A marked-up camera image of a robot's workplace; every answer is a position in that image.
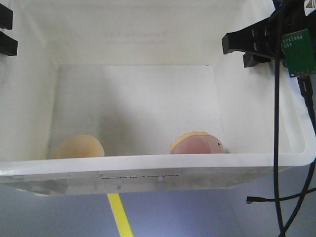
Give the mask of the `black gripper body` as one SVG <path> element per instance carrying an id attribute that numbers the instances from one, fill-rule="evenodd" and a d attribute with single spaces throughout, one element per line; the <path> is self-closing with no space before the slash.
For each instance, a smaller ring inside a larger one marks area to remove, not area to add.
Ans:
<path id="1" fill-rule="evenodd" d="M 282 17 L 281 33 L 278 20 Z M 272 55 L 276 54 L 277 37 L 308 29 L 312 39 L 313 53 L 316 52 L 316 11 L 306 15 L 303 0 L 284 0 L 268 18 L 268 46 Z"/>

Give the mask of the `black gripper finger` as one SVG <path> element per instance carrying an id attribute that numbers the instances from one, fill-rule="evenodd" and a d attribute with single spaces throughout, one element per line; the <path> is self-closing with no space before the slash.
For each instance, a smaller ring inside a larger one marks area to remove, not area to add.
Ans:
<path id="1" fill-rule="evenodd" d="M 248 52 L 243 55 L 243 64 L 245 68 L 251 68 L 260 63 L 269 63 L 269 62 L 271 62 L 270 58 L 254 55 Z"/>
<path id="2" fill-rule="evenodd" d="M 18 41 L 0 32 L 0 53 L 6 56 L 17 56 Z"/>
<path id="3" fill-rule="evenodd" d="M 234 51 L 254 55 L 275 55 L 277 22 L 266 18 L 239 31 L 226 33 L 222 38 L 224 54 Z"/>
<path id="4" fill-rule="evenodd" d="M 13 11 L 0 4 L 0 28 L 11 30 L 13 25 Z"/>

